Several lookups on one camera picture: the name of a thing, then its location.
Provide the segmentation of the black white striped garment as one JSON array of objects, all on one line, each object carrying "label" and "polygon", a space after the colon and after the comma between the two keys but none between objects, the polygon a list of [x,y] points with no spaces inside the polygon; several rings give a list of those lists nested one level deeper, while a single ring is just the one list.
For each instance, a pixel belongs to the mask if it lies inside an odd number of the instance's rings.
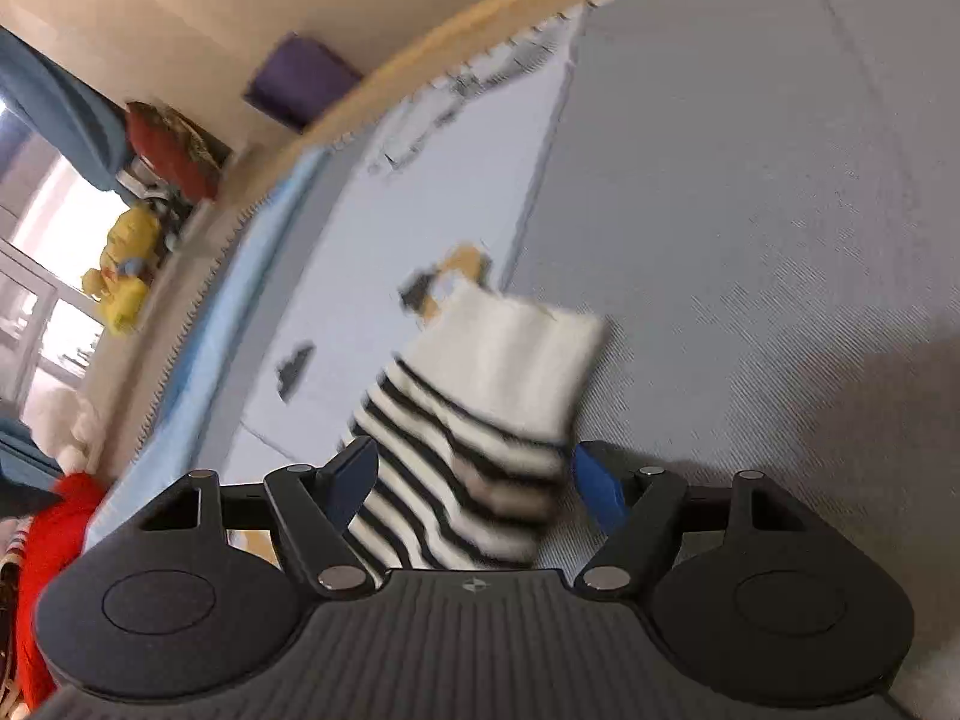
[{"label": "black white striped garment", "polygon": [[568,481],[573,427],[607,323],[459,283],[348,422],[377,473],[345,541],[394,569],[534,566]]}]

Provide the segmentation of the light blue quilt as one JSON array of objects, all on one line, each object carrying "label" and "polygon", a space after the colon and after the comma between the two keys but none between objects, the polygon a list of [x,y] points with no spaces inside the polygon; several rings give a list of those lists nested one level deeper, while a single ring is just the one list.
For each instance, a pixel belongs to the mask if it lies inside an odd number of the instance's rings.
[{"label": "light blue quilt", "polygon": [[169,366],[148,436],[86,525],[85,550],[101,543],[194,468],[213,400],[268,270],[330,159],[324,148],[302,156],[224,251],[181,351]]}]

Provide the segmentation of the red blanket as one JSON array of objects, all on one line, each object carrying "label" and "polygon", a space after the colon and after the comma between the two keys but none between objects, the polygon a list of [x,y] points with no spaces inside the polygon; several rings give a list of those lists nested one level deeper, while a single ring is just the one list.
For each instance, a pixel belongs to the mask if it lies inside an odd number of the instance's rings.
[{"label": "red blanket", "polygon": [[103,502],[106,488],[88,473],[71,473],[55,483],[53,492],[59,500],[32,517],[18,583],[16,679],[29,710],[36,710],[55,692],[34,633],[37,601],[47,585],[82,554],[86,528]]}]

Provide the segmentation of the white plush toy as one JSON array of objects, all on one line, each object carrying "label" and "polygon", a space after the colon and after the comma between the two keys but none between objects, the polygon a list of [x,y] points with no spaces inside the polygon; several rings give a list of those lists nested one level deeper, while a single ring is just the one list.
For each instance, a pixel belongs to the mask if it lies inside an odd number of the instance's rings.
[{"label": "white plush toy", "polygon": [[96,472],[103,423],[93,403],[82,394],[55,387],[31,395],[23,411],[23,422],[29,427],[34,444],[65,475]]}]

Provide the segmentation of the yellow plush toy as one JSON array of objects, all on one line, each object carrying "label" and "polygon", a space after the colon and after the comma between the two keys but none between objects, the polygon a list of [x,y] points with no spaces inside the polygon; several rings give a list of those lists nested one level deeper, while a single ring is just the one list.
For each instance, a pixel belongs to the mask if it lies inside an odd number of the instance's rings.
[{"label": "yellow plush toy", "polygon": [[107,231],[99,265],[82,276],[82,293],[98,307],[112,335],[125,335],[137,325],[155,275],[161,231],[148,206],[131,206]]}]

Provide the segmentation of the grey patterned bed sheet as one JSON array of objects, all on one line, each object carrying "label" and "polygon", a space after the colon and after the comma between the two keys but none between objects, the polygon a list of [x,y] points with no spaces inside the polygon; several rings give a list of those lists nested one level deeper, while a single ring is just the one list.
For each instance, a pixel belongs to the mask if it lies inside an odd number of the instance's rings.
[{"label": "grey patterned bed sheet", "polygon": [[896,699],[958,712],[958,0],[613,0],[542,70],[322,169],[203,456],[332,455],[455,245],[607,323],[579,431],[758,468],[905,587]]}]

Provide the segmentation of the dark red cushion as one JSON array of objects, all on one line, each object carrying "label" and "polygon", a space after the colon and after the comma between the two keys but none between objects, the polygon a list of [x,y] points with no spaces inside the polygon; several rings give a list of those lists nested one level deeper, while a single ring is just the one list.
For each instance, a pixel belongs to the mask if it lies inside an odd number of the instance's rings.
[{"label": "dark red cushion", "polygon": [[221,167],[197,130],[169,106],[128,101],[128,143],[140,160],[190,203],[215,200]]}]

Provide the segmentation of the blue curtain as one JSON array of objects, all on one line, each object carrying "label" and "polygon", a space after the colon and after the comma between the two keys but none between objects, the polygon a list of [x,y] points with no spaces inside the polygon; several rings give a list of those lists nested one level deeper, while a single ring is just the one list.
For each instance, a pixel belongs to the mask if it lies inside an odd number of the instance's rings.
[{"label": "blue curtain", "polygon": [[2,29],[2,99],[101,192],[133,199],[117,179],[132,161],[125,110]]}]

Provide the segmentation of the purple box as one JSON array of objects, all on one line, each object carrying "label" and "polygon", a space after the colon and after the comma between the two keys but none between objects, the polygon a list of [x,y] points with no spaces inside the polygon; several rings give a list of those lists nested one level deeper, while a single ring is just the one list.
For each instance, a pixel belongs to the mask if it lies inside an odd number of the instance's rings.
[{"label": "purple box", "polygon": [[363,75],[325,44],[290,32],[263,60],[242,99],[284,127],[302,132],[361,80]]}]

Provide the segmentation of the window frame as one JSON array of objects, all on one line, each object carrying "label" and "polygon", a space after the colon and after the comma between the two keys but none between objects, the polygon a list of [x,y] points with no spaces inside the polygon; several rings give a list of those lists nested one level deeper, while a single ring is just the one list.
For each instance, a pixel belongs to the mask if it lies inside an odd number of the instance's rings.
[{"label": "window frame", "polygon": [[37,135],[3,169],[2,400],[21,418],[52,390],[82,387],[104,332],[82,276],[125,210]]}]

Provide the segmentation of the wooden bed frame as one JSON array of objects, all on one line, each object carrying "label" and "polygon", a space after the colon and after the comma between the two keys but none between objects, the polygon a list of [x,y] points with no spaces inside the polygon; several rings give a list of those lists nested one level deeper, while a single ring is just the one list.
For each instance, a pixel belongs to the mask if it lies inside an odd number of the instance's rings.
[{"label": "wooden bed frame", "polygon": [[585,1],[482,0],[464,8],[376,68],[301,137],[275,151],[252,151],[231,167],[220,188],[221,213],[239,218],[265,199],[308,149],[361,132],[427,83]]}]

